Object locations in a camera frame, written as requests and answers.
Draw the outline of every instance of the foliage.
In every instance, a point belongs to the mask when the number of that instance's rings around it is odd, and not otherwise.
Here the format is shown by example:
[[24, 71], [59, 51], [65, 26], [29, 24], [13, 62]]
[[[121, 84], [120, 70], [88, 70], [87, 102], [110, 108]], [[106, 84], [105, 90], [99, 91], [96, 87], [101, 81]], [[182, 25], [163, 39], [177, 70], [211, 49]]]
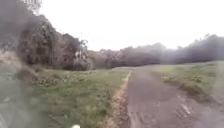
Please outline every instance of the foliage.
[[80, 124], [98, 128], [111, 114], [112, 96], [127, 74], [128, 71], [119, 70], [45, 71], [34, 82], [30, 105], [42, 114], [46, 127]]
[[150, 64], [180, 64], [224, 60], [224, 38], [207, 35], [187, 47], [167, 49], [160, 43], [127, 47], [120, 51], [102, 50], [94, 54], [104, 68]]

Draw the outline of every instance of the gravel path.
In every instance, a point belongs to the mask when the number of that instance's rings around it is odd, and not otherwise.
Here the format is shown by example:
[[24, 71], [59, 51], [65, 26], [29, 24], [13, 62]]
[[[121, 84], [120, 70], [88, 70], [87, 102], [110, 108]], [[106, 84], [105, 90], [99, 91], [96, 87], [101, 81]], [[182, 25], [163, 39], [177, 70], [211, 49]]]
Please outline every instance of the gravel path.
[[224, 114], [189, 98], [185, 91], [137, 70], [128, 83], [126, 128], [223, 128]]

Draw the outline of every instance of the grassy field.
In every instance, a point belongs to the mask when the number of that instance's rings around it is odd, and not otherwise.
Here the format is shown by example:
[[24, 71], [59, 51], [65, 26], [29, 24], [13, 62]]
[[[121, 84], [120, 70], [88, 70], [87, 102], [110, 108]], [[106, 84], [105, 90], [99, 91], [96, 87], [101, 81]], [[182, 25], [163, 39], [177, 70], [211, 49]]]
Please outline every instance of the grassy field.
[[221, 93], [223, 83], [224, 62], [207, 62], [186, 65], [155, 66], [154, 71], [161, 74], [165, 82], [178, 85], [191, 95], [199, 96], [200, 100]]
[[98, 128], [128, 70], [44, 71], [33, 84], [30, 105], [49, 128]]

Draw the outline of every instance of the green grass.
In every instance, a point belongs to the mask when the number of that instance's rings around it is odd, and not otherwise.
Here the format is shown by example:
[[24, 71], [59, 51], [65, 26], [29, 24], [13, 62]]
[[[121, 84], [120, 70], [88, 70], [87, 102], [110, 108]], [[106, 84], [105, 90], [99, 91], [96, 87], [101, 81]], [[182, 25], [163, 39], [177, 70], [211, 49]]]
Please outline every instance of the green grass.
[[127, 70], [44, 71], [33, 84], [31, 108], [48, 128], [98, 128], [111, 114], [111, 100]]
[[202, 100], [212, 95], [217, 76], [223, 62], [207, 62], [187, 65], [161, 65], [154, 71], [161, 74], [165, 82], [178, 85], [191, 95], [202, 96]]

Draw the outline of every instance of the overcast sky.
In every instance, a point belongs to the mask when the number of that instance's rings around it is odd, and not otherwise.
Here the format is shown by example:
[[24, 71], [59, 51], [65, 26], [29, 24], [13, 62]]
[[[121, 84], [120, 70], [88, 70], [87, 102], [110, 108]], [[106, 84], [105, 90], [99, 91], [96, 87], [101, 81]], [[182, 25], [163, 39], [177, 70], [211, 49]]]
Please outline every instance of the overcast sky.
[[160, 42], [186, 46], [205, 34], [224, 35], [222, 0], [43, 0], [41, 13], [89, 49]]

